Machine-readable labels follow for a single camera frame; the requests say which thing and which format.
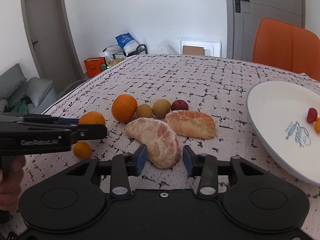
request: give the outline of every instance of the human hand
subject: human hand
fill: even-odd
[[[24,155],[17,156],[11,163],[11,170],[5,176],[0,170],[0,209],[15,211],[21,193],[20,182],[23,178],[23,167],[26,165]]]

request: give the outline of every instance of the door frame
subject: door frame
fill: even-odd
[[[79,58],[77,56],[76,53],[76,48],[74,46],[73,43],[73,39],[72,39],[72,35],[71,35],[71,31],[70,31],[70,26],[69,26],[69,21],[68,21],[68,17],[67,17],[67,10],[66,10],[66,6],[65,6],[65,2],[64,0],[60,0],[61,1],[61,5],[62,5],[62,12],[63,12],[63,17],[64,17],[64,23],[67,29],[67,34],[68,34],[68,44],[66,44],[67,49],[69,49],[68,47],[71,48],[71,51],[68,53],[69,56],[71,57],[71,63],[72,63],[72,68],[74,70],[75,76],[77,79],[84,79],[84,73],[82,71],[80,62],[79,62]],[[25,6],[25,0],[21,0],[21,9],[22,9],[22,18],[23,18],[23,24],[24,24],[24,28],[26,31],[26,36],[27,36],[27,40],[28,40],[28,44],[29,44],[29,48],[31,51],[31,55],[33,58],[33,61],[36,65],[36,69],[38,71],[39,77],[40,78],[45,78],[44,77],[44,73],[41,69],[41,66],[38,62],[38,59],[36,57],[36,52],[33,49],[33,44],[32,44],[32,40],[31,40],[31,35],[30,35],[30,31],[29,31],[29,27],[28,27],[28,22],[27,22],[27,14],[26,14],[26,6]]]
[[[235,36],[235,19],[234,19],[234,0],[227,0],[227,58],[233,58],[234,36]],[[306,24],[306,0],[302,0],[302,28]]]

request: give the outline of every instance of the circular pad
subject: circular pad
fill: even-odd
[[[78,198],[79,195],[74,190],[68,188],[56,188],[44,193],[41,200],[48,208],[63,209],[75,204]]]
[[[263,188],[252,192],[250,201],[258,208],[274,210],[283,207],[287,197],[279,190]]]
[[[272,174],[246,176],[225,192],[222,204],[239,224],[264,232],[301,228],[309,212],[305,193]]]
[[[53,176],[27,189],[19,200],[25,222],[36,229],[71,231],[92,222],[106,206],[105,194],[81,176]]]

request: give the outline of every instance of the metal rivet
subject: metal rivet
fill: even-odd
[[[160,197],[169,197],[169,194],[168,193],[161,193]]]
[[[213,195],[216,190],[213,187],[203,187],[200,189],[200,193],[203,195]]]
[[[124,195],[128,192],[128,189],[126,187],[115,187],[112,189],[112,193],[116,195]]]

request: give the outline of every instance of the cardboard box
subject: cardboard box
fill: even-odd
[[[183,46],[182,47],[182,54],[184,55],[204,55],[204,48],[203,47],[194,47],[194,46]]]

